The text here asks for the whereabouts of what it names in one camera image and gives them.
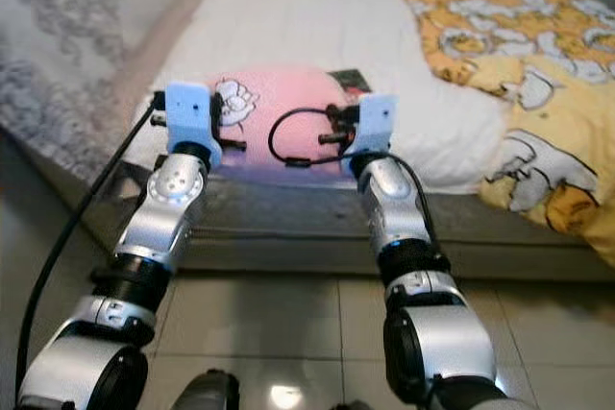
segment white bed sheet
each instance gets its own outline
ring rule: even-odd
[[[153,88],[280,63],[357,68],[399,95],[392,151],[430,192],[475,192],[502,139],[508,105],[433,77],[403,0],[203,0]],[[151,168],[165,142],[144,128],[125,159]]]

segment bed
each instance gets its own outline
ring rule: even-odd
[[[327,21],[314,24],[314,17]],[[202,0],[152,88],[170,80],[201,82],[220,70],[264,60],[358,68],[374,89],[400,96],[393,150],[425,182],[458,275],[613,279],[581,240],[491,208],[473,195],[502,138],[505,107],[475,89],[433,77],[403,0]],[[143,131],[122,173],[142,179],[163,146],[163,138]],[[30,154],[75,204],[83,185]],[[86,217],[109,249],[134,209],[135,196],[127,191],[127,182],[117,180]],[[365,218],[348,184],[280,186],[215,176],[208,193],[207,216],[194,231],[185,269],[376,271]]]

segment black cable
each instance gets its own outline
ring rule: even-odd
[[[105,183],[117,162],[120,160],[120,158],[122,158],[122,155],[124,154],[128,146],[131,144],[140,128],[143,126],[143,124],[145,124],[150,115],[152,115],[152,111],[154,110],[155,106],[159,103],[160,95],[158,94],[152,100],[150,106],[145,110],[145,113],[141,116],[138,122],[136,122],[136,125],[133,127],[133,129],[128,133],[122,144],[117,148],[117,151],[115,151],[111,160],[107,163],[107,165],[105,165],[105,168],[100,173],[100,175],[98,175],[98,178],[96,178],[96,181],[90,187],[87,194],[81,199],[79,205],[71,215],[70,220],[62,229],[58,240],[56,240],[53,249],[47,256],[45,264],[40,270],[37,283],[35,283],[35,286],[33,287],[30,294],[30,298],[28,299],[28,305],[26,307],[26,312],[21,322],[21,330],[19,332],[17,364],[15,368],[15,405],[17,404],[17,400],[19,399],[19,388],[21,388],[21,383],[23,382],[23,378],[26,375],[26,368],[28,366],[28,347],[30,343],[30,332],[32,330],[34,317],[37,312],[38,301],[40,300],[42,290],[47,283],[47,279],[51,275],[51,272],[56,262],[58,261],[58,257],[60,256],[62,249],[66,244],[66,241],[70,237],[71,232],[79,224],[82,215],[86,211],[89,204],[92,202],[92,199],[98,193],[102,185]]]
[[[280,124],[284,120],[286,120],[288,117],[296,113],[301,113],[301,112],[326,114],[324,110],[316,109],[316,108],[298,108],[298,109],[290,110],[289,112],[285,112],[283,115],[281,115],[278,118],[278,120],[276,120],[276,122],[271,126],[271,130],[269,131],[268,145],[269,145],[269,152],[271,153],[271,155],[275,157],[277,160],[279,160],[280,162],[283,162],[284,164],[286,164],[286,166],[302,167],[302,168],[308,168],[312,165],[322,165],[324,163],[339,162],[340,160],[344,160],[345,158],[357,158],[357,157],[364,157],[364,156],[392,158],[393,160],[398,162],[400,165],[402,165],[404,170],[406,170],[406,172],[412,178],[412,181],[414,181],[414,183],[416,184],[416,190],[419,196],[419,201],[421,203],[421,208],[423,208],[423,215],[425,218],[425,229],[427,230],[427,233],[431,240],[431,244],[433,245],[433,249],[435,250],[436,254],[441,253],[440,241],[438,240],[437,234],[435,232],[435,225],[433,224],[433,218],[431,217],[430,205],[427,199],[427,195],[425,194],[425,191],[423,190],[423,185],[421,184],[421,181],[419,180],[418,175],[414,172],[412,167],[410,167],[410,165],[405,160],[403,160],[401,157],[395,156],[394,154],[384,152],[384,151],[362,151],[358,153],[344,154],[342,156],[310,159],[306,157],[283,157],[276,151],[275,146],[273,144],[276,130],[278,129]]]

